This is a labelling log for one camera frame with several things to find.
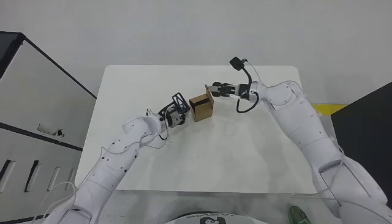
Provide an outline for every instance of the cabinet door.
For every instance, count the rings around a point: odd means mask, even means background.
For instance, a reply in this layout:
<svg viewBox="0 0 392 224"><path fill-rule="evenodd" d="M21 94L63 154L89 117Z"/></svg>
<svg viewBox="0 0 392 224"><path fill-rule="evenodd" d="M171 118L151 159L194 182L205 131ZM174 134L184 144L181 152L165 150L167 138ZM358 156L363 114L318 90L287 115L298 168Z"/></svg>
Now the cabinet door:
<svg viewBox="0 0 392 224"><path fill-rule="evenodd" d="M0 129L0 142L0 167L4 168L0 179L0 222L35 216L50 191L39 215L73 192L65 184L53 187L60 182L74 181L71 173L77 169L80 151L3 129Z"/></svg>
<svg viewBox="0 0 392 224"><path fill-rule="evenodd" d="M0 78L0 122L83 147L95 98L24 41ZM65 135L52 135L61 130Z"/></svg>

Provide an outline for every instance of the black cable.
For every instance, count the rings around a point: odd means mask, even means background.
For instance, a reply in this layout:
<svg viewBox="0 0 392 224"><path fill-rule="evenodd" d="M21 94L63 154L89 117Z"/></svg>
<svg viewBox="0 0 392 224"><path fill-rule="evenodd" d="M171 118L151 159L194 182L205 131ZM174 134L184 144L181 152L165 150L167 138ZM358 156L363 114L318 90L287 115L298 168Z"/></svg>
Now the black cable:
<svg viewBox="0 0 392 224"><path fill-rule="evenodd" d="M256 105L258 104L258 100L259 100L259 96L258 96L258 93L257 92L254 92L254 94L256 94L256 102L250 107L250 108L248 108L247 110L244 110L244 111L240 111L238 108L239 108L239 99L237 100L237 107L236 107L236 111L237 111L237 113L247 113L247 112L249 112L250 110L252 110L252 109L254 109L255 107L256 107Z"/></svg>
<svg viewBox="0 0 392 224"><path fill-rule="evenodd" d="M251 84L252 84L252 77L251 77L251 75L246 71L246 69L243 67L243 71L246 73L246 76L247 76L247 80L248 80L248 83L247 83L247 85L248 85L248 88L247 88L247 91L248 91L248 93L251 91Z"/></svg>

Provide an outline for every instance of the tabletop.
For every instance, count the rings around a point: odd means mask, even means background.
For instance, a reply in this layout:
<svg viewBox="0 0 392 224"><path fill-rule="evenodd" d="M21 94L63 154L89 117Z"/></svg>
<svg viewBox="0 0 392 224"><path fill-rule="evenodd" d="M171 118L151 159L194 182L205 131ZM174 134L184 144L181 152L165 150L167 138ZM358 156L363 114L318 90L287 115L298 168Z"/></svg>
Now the tabletop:
<svg viewBox="0 0 392 224"><path fill-rule="evenodd" d="M255 66L262 81L274 85L286 80L300 83L291 66ZM247 68L253 80L257 75ZM182 93L189 99L205 93L205 84L247 83L244 72L231 66L111 65L105 69L92 114L75 183L96 163L100 147L122 135L122 124L157 113ZM214 98L213 116L170 130L162 149L145 147L118 190L189 192L313 193L311 169L301 151L283 134L264 104L238 114L236 99ZM241 101L240 109L251 104ZM164 142L156 138L151 145Z"/></svg>

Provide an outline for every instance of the yellow line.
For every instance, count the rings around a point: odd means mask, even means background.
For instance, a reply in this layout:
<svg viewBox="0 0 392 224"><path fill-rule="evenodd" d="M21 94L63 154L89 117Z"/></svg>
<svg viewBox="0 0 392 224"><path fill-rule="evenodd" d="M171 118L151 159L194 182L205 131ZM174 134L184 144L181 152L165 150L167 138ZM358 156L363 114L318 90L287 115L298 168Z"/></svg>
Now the yellow line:
<svg viewBox="0 0 392 224"><path fill-rule="evenodd" d="M312 104L313 108L321 113L322 115L331 115L342 108L344 108L345 104Z"/></svg>

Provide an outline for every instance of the gray cabinet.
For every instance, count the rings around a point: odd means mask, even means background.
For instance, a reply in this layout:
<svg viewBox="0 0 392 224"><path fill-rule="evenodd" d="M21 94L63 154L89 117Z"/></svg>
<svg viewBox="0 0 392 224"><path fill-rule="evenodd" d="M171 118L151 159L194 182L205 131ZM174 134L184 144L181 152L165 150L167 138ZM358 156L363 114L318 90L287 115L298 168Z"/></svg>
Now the gray cabinet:
<svg viewBox="0 0 392 224"><path fill-rule="evenodd" d="M96 97L21 33L0 32L0 222L73 181ZM72 193L54 189L46 208Z"/></svg>

